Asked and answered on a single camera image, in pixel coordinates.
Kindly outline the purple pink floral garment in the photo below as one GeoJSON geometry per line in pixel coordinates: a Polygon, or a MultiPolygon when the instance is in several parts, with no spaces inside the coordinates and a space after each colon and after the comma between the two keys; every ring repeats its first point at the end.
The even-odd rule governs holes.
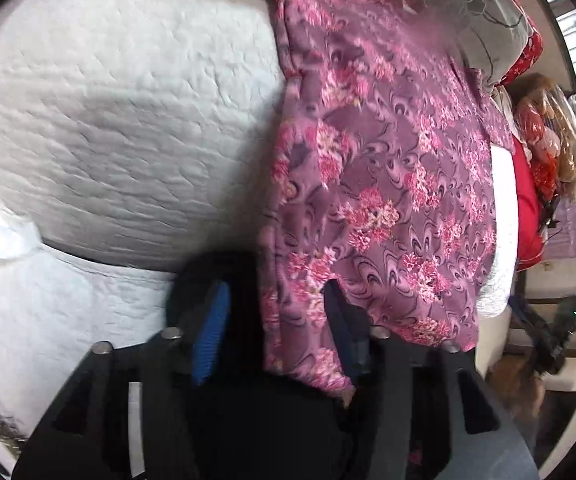
{"type": "Polygon", "coordinates": [[[504,117],[419,0],[275,0],[286,77],[260,234],[265,365],[352,388],[324,288],[413,344],[478,341],[504,117]]]}

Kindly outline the red cushion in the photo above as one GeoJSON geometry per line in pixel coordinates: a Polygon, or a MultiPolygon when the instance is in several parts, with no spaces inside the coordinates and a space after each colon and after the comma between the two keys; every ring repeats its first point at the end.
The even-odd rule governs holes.
{"type": "Polygon", "coordinates": [[[517,270],[524,271],[542,260],[544,238],[540,229],[542,207],[536,195],[532,174],[522,144],[516,136],[512,154],[518,204],[517,270]]]}

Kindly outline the plastic bag of stuffed toys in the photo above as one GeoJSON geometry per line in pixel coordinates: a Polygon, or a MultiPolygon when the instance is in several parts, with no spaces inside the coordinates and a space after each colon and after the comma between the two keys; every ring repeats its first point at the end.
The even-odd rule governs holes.
{"type": "Polygon", "coordinates": [[[559,197],[576,204],[576,94],[567,96],[553,79],[530,74],[493,100],[509,123],[544,202],[559,197]]]}

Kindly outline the red patterned pillow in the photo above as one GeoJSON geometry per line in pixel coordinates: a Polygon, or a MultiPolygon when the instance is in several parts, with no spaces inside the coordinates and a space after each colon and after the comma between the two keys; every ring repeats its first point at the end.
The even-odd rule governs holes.
{"type": "Polygon", "coordinates": [[[512,0],[512,2],[515,3],[524,21],[527,22],[529,33],[527,42],[520,55],[501,79],[501,84],[510,84],[516,78],[523,75],[540,58],[544,50],[543,38],[536,28],[534,21],[529,14],[524,12],[519,0],[512,0]]]}

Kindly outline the white quilted bed cover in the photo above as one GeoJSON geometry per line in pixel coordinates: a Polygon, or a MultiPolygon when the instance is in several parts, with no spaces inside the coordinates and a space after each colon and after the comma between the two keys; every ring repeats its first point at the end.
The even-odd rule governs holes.
{"type": "Polygon", "coordinates": [[[22,0],[0,28],[0,405],[31,432],[169,269],[249,242],[282,76],[262,0],[22,0]]]}

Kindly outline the grey floral pillow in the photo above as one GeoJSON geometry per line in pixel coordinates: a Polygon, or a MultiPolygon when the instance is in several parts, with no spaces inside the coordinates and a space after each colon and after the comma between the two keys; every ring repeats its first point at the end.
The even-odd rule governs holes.
{"type": "Polygon", "coordinates": [[[528,25],[512,0],[418,0],[455,30],[468,64],[491,89],[514,64],[528,39],[528,25]]]}

